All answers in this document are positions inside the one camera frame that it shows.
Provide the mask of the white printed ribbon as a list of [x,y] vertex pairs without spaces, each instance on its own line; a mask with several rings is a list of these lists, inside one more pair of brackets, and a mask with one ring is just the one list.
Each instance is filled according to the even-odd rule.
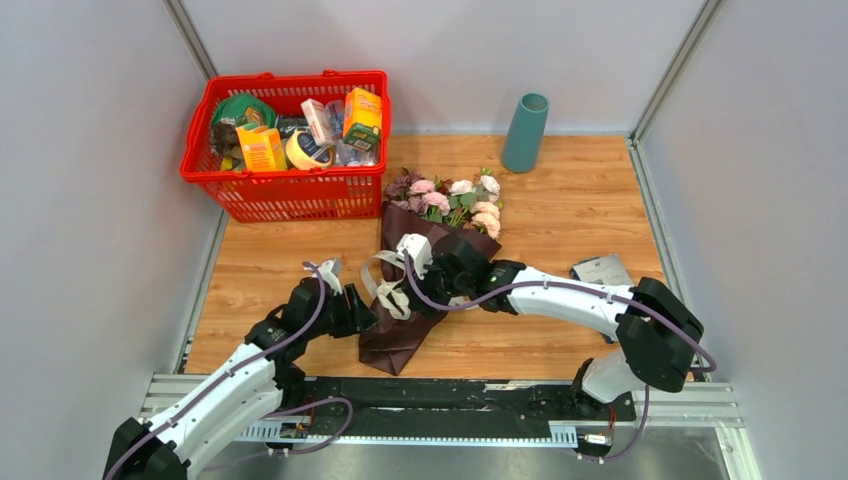
[[[401,278],[392,282],[388,282],[385,279],[381,279],[380,283],[377,283],[373,279],[369,270],[370,263],[372,260],[380,260],[389,263],[395,267],[398,267],[402,272]],[[376,298],[380,302],[380,304],[389,311],[389,313],[394,319],[408,320],[411,317],[413,311],[422,310],[422,308],[411,307],[411,298],[417,299],[420,303],[431,309],[440,311],[456,311],[474,309],[478,307],[478,304],[472,302],[471,300],[467,300],[465,303],[461,303],[462,297],[451,298],[447,305],[437,304],[429,296],[423,293],[423,288],[418,284],[411,285],[411,287],[413,288],[413,293],[411,297],[408,296],[402,291],[401,288],[401,284],[407,277],[406,269],[406,263],[399,258],[397,252],[392,252],[389,250],[379,251],[378,253],[370,257],[360,269],[361,280],[368,294],[372,298]],[[419,280],[414,273],[411,275],[411,277],[413,280]]]

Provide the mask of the pink flower bouquet brown wrap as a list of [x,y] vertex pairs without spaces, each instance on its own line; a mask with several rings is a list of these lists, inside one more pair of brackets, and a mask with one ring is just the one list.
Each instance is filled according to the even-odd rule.
[[[407,233],[482,233],[494,240],[494,254],[501,249],[501,186],[488,168],[481,168],[471,180],[428,179],[404,169],[385,187],[384,195],[379,251],[396,252]],[[402,276],[398,267],[380,260],[372,260],[369,270],[377,283]],[[361,336],[359,360],[397,376],[446,314],[396,320],[376,298],[368,296],[379,320]]]

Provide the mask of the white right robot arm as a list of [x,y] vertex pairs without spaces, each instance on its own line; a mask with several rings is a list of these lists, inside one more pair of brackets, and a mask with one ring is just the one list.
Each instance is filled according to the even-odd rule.
[[608,286],[548,274],[524,263],[491,260],[451,234],[430,242],[406,234],[397,253],[405,290],[417,311],[479,307],[491,313],[543,316],[610,337],[616,349],[587,360],[575,375],[570,402],[592,419],[621,395],[644,387],[678,393],[693,374],[703,324],[661,281]]

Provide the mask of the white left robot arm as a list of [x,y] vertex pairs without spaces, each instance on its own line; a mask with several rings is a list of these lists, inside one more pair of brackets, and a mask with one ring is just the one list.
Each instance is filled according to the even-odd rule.
[[311,415],[320,404],[305,401],[296,360],[318,337],[358,335],[378,320],[354,285],[302,279],[200,385],[148,420],[130,418],[116,429],[104,478],[194,479],[253,423]]

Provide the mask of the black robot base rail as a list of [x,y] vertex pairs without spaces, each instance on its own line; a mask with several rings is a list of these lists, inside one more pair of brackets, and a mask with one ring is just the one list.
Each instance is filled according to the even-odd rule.
[[642,418],[657,428],[744,426],[731,387],[715,382],[625,393],[595,414],[569,404],[567,381],[308,377],[302,392],[305,403],[346,398],[353,412],[333,403],[258,420],[235,441],[317,444],[338,433],[340,444],[569,448],[592,434],[621,446]]

